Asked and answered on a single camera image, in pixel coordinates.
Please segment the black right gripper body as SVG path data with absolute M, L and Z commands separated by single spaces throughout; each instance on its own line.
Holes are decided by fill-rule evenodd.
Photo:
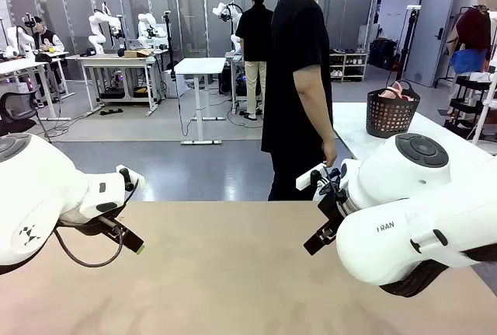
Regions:
M 339 226 L 346 217 L 343 201 L 346 197 L 341 193 L 330 190 L 318 203 L 318 209 L 328 221 L 316 232 L 322 242 L 333 242 Z

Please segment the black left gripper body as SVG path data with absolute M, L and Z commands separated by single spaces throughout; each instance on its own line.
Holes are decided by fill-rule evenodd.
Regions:
M 57 227 L 73 228 L 85 236 L 97 236 L 103 234 L 105 236 L 117 236 L 114 228 L 119 224 L 116 220 L 117 216 L 125 208 L 124 205 L 105 211 L 100 215 L 90 219 L 83 224 L 75 224 L 74 222 L 57 221 Z

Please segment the person's right hand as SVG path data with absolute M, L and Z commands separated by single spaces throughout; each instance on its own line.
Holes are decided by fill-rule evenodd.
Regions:
M 327 167 L 331 167 L 337 158 L 335 139 L 324 141 L 322 144 L 322 151 L 325 157 L 324 159 L 325 165 Z

